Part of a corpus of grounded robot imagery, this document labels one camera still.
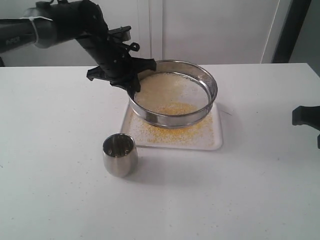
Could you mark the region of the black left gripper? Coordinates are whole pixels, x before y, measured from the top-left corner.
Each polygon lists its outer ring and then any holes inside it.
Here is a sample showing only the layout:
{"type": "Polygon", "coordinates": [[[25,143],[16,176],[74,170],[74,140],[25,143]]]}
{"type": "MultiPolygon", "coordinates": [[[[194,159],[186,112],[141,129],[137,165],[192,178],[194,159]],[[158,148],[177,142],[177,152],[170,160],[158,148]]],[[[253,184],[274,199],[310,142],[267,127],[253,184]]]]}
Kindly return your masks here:
{"type": "Polygon", "coordinates": [[[146,70],[157,70],[153,58],[131,57],[129,51],[138,51],[139,44],[124,44],[109,33],[105,36],[87,33],[78,37],[77,42],[97,63],[97,67],[87,71],[86,77],[90,81],[108,81],[111,86],[125,90],[130,97],[141,91],[138,74],[146,70]]]}

